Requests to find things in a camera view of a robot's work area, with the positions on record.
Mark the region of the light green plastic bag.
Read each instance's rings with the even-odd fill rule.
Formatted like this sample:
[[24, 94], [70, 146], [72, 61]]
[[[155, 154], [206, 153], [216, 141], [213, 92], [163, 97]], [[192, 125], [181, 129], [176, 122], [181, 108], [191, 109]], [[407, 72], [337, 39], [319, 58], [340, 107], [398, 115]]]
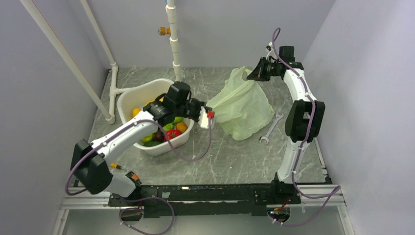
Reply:
[[233, 69], [223, 89], [207, 102], [215, 112], [216, 123], [236, 141], [249, 138], [275, 116], [260, 85], [247, 79], [251, 72], [246, 67]]

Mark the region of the light green fake pear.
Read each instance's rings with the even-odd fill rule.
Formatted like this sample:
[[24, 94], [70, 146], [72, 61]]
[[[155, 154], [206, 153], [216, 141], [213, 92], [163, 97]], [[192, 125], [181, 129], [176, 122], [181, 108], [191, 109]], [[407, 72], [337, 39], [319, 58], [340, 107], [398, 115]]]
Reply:
[[148, 135], [148, 136], [146, 136], [146, 137], [142, 138], [140, 141], [141, 141], [142, 143], [150, 142], [150, 141], [152, 141], [152, 140], [153, 140], [153, 137], [154, 137], [154, 134], [150, 134], [150, 135]]

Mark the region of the yellow fake banana bunch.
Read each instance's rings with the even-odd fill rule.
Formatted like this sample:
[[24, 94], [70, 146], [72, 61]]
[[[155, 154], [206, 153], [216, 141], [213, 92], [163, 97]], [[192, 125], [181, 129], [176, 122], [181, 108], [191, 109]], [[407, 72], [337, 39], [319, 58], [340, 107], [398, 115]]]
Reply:
[[154, 101], [155, 101], [155, 100], [148, 101], [146, 104], [144, 104], [144, 105], [143, 105], [143, 107], [147, 106], [148, 104], [150, 104], [150, 103], [152, 103], [152, 102], [154, 102]]

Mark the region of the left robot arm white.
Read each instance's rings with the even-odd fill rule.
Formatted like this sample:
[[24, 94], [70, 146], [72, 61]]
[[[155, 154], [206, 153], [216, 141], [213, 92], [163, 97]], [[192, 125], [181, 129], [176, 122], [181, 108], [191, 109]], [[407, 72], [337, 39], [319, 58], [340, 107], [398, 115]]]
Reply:
[[175, 82], [126, 124], [97, 140], [80, 140], [75, 145], [66, 194], [76, 195], [69, 191], [70, 180], [76, 177], [84, 185], [84, 190], [91, 194], [105, 191], [120, 196], [129, 206], [137, 204], [141, 198], [138, 176], [132, 171], [111, 173], [110, 164], [144, 137], [162, 131], [176, 117], [191, 119], [209, 131], [213, 128], [213, 110], [205, 102], [192, 97], [187, 83]]

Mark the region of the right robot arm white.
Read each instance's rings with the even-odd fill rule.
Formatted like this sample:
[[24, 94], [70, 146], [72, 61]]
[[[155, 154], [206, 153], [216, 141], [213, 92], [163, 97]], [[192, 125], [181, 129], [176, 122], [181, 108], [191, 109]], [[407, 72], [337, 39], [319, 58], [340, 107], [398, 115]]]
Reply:
[[318, 101], [310, 91], [305, 80], [304, 67], [302, 63], [295, 61], [293, 46], [281, 46], [278, 53], [270, 45], [266, 49], [268, 54], [260, 58], [247, 79], [265, 82], [273, 76], [280, 77], [293, 100], [285, 121], [287, 146], [283, 162], [269, 191], [272, 201], [282, 203], [289, 195], [297, 193], [297, 169], [306, 149], [320, 132], [325, 103]]

